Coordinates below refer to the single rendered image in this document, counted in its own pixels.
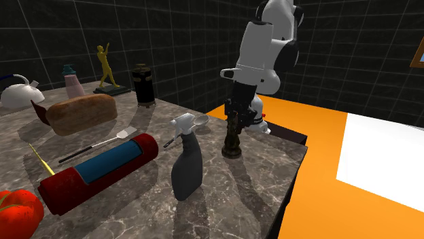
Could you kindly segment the wooden framed wall picture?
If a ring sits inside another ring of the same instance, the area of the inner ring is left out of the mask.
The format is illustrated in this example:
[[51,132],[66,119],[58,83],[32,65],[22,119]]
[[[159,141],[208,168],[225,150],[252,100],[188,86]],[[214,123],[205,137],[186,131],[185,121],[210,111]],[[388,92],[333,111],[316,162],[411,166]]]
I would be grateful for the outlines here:
[[424,37],[422,38],[419,47],[410,63],[410,68],[424,69]]

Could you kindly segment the thin yellow pointed stick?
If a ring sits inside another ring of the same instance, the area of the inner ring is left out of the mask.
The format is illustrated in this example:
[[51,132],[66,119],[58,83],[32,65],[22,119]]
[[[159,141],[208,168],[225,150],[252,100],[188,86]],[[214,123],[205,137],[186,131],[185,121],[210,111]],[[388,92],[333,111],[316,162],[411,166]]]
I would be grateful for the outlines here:
[[55,175],[54,171],[50,168],[50,166],[40,157],[40,155],[36,152],[35,148],[29,143],[29,147],[33,150],[34,154],[37,156],[44,170],[50,175]]

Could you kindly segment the dark bronze figurine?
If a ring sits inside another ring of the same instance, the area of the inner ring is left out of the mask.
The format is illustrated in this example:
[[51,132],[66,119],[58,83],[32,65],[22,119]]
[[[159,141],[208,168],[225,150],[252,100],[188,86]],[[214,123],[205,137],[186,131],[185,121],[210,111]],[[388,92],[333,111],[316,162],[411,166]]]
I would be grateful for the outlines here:
[[238,128],[238,117],[237,112],[233,112],[227,118],[227,133],[224,140],[224,146],[222,147],[222,155],[225,158],[237,159],[241,156],[239,134],[237,133]]

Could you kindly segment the grey spray bottle white trigger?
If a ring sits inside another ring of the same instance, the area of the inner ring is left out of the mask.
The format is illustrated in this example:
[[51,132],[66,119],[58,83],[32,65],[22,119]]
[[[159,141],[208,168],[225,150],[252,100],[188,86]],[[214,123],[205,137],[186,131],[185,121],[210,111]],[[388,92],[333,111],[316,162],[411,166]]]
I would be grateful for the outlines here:
[[179,155],[171,171],[171,184],[178,201],[189,198],[202,184],[202,153],[195,133],[192,131],[195,116],[184,113],[173,119],[175,137],[181,133],[183,152]]

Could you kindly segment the black cylinder canister gold trim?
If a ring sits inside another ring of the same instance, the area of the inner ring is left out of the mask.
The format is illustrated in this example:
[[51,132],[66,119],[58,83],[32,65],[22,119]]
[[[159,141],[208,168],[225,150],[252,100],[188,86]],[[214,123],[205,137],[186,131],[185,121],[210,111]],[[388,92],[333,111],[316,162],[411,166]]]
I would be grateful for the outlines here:
[[152,83],[152,72],[146,64],[136,64],[132,70],[138,106],[150,108],[156,104]]

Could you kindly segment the white kettle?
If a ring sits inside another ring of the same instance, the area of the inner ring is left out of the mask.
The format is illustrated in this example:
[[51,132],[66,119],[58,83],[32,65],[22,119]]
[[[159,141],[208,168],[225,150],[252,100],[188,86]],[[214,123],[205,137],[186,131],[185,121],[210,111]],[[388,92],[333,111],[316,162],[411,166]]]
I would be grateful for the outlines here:
[[19,109],[23,107],[29,107],[34,103],[40,103],[45,100],[43,93],[37,89],[39,84],[38,81],[29,80],[19,74],[10,74],[0,77],[0,81],[3,79],[18,77],[24,81],[23,84],[14,84],[7,87],[0,96],[0,101],[3,107],[8,109]]

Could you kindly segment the brown bread loaf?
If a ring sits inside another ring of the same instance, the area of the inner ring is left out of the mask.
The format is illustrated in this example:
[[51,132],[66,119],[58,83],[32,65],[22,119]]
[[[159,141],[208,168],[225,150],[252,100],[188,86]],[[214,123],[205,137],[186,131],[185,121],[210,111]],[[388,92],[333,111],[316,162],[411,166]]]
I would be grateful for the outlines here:
[[52,105],[46,112],[46,119],[57,135],[69,136],[114,120],[117,115],[114,97],[89,94]]

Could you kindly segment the pink soap dispenser teal pump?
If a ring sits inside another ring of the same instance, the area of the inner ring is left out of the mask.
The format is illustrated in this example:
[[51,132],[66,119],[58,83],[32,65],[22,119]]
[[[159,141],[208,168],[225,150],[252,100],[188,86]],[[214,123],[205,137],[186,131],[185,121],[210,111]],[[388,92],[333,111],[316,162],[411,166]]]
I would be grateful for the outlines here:
[[85,95],[85,91],[77,78],[76,71],[72,69],[71,65],[64,65],[62,74],[65,78],[65,86],[69,99]]

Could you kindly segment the red roll with blue panel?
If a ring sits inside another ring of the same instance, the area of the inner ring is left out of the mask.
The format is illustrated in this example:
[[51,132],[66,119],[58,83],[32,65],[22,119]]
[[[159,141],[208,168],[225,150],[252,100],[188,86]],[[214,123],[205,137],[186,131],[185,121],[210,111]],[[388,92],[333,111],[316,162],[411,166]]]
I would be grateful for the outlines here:
[[50,212],[61,216],[157,156],[156,140],[143,133],[42,180],[38,191]]

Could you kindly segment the dark red curved object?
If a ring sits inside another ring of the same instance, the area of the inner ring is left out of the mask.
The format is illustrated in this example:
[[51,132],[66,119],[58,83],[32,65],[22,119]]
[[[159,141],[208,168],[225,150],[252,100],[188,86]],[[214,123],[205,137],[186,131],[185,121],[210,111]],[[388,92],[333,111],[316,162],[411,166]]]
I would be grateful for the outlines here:
[[37,105],[36,103],[34,103],[34,101],[33,100],[31,100],[31,104],[32,104],[32,106],[33,106],[33,108],[34,108],[34,110],[35,110],[35,112],[36,112],[36,114],[37,114],[37,116],[38,116],[38,118],[44,123],[44,124],[46,124],[46,125],[50,125],[50,123],[49,123],[49,121],[47,120],[47,118],[46,118],[46,113],[47,113],[47,110],[44,108],[44,107],[42,107],[42,106],[40,106],[40,105]]

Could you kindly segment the gold human statue dark base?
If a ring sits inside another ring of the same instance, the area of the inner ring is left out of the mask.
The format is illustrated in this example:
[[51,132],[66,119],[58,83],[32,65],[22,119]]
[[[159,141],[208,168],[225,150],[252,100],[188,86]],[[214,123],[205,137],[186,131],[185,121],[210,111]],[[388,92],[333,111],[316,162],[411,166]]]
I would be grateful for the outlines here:
[[[95,94],[107,94],[110,96],[117,96],[121,94],[125,94],[130,92],[130,89],[126,86],[119,86],[114,77],[111,70],[111,67],[109,66],[109,62],[107,60],[107,54],[109,49],[109,43],[106,45],[106,48],[104,48],[101,45],[98,45],[97,47],[97,58],[101,63],[101,68],[103,71],[103,76],[101,77],[101,81],[99,86],[93,91]],[[109,78],[111,81],[111,85],[105,86],[105,80]]]

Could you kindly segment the red tomato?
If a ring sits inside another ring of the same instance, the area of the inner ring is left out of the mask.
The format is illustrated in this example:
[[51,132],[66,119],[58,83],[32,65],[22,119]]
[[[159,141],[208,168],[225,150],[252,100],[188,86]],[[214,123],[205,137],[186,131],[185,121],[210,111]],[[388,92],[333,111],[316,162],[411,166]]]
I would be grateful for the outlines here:
[[42,203],[30,191],[0,191],[0,239],[30,239],[43,216]]

